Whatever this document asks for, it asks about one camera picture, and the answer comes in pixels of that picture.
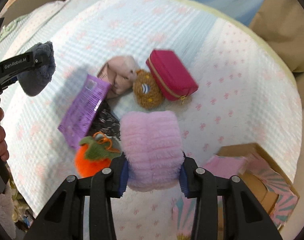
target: gold zipper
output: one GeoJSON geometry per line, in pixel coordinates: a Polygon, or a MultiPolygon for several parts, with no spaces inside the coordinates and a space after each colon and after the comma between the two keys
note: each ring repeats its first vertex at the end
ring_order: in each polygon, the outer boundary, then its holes
{"type": "Polygon", "coordinates": [[[159,73],[156,71],[154,65],[152,64],[152,61],[150,59],[150,57],[148,58],[148,61],[150,63],[151,69],[153,70],[153,73],[156,75],[157,79],[161,82],[162,86],[165,88],[165,90],[173,97],[182,100],[182,103],[184,102],[184,100],[186,99],[187,96],[179,96],[176,93],[174,93],[171,89],[169,89],[169,87],[165,84],[165,82],[163,81],[163,79],[161,78],[161,76],[159,75],[159,73]]]}

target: barcode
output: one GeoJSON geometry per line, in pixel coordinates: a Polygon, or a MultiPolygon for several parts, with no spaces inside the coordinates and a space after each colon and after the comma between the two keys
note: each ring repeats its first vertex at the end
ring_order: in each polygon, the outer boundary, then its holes
{"type": "Polygon", "coordinates": [[[88,82],[86,83],[86,85],[85,85],[85,87],[88,89],[88,90],[90,90],[90,91],[92,91],[93,90],[93,88],[95,88],[95,86],[96,86],[96,82],[94,82],[93,80],[88,80],[88,82]]]}

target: white fluffy fabric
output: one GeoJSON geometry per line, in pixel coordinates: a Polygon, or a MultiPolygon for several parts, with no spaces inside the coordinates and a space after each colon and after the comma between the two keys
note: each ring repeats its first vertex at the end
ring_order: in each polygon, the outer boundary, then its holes
{"type": "Polygon", "coordinates": [[[12,220],[14,204],[12,201],[11,187],[6,185],[4,194],[0,194],[0,224],[11,239],[16,236],[15,224],[12,220]]]}

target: red zippered pouch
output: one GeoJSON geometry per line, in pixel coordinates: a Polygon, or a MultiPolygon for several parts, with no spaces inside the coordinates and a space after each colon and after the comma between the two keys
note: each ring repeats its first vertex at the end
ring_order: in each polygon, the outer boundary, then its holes
{"type": "Polygon", "coordinates": [[[170,101],[184,101],[199,88],[172,50],[154,49],[146,64],[164,97],[170,101]]]}

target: pink plush item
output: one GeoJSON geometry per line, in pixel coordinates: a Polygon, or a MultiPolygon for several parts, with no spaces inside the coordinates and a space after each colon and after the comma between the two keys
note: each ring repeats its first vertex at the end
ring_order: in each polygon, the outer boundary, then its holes
{"type": "Polygon", "coordinates": [[[173,112],[129,112],[121,119],[120,133],[131,189],[147,192],[177,184],[184,157],[173,112]]]}

